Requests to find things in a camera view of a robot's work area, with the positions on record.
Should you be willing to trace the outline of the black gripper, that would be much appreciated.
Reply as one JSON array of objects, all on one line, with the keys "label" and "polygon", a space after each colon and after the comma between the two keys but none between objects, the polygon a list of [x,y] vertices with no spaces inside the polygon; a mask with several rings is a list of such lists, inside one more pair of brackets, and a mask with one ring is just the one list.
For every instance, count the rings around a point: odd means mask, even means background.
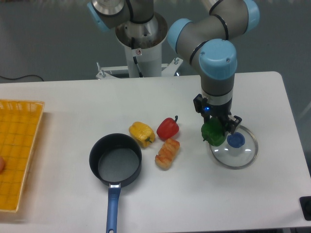
[{"label": "black gripper", "polygon": [[239,116],[229,115],[231,110],[232,99],[230,99],[227,103],[221,105],[215,105],[208,103],[208,99],[203,97],[201,94],[198,94],[194,99],[194,107],[197,113],[200,113],[204,116],[204,123],[210,121],[211,116],[213,117],[221,117],[227,116],[225,131],[234,134],[235,131],[239,128],[242,118]]}]

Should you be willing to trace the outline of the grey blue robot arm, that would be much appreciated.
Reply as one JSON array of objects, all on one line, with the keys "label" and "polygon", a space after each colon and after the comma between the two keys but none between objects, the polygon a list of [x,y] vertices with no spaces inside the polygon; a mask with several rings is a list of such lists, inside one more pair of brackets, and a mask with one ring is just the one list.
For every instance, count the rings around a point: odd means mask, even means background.
[{"label": "grey blue robot arm", "polygon": [[194,99],[204,121],[218,119],[223,133],[234,133],[241,118],[231,114],[236,49],[232,38],[255,28],[259,8],[252,0],[209,0],[207,18],[192,22],[182,18],[168,26],[151,0],[92,0],[87,7],[104,32],[115,31],[125,49],[130,77],[161,74],[161,45],[171,48],[201,78],[202,92]]}]

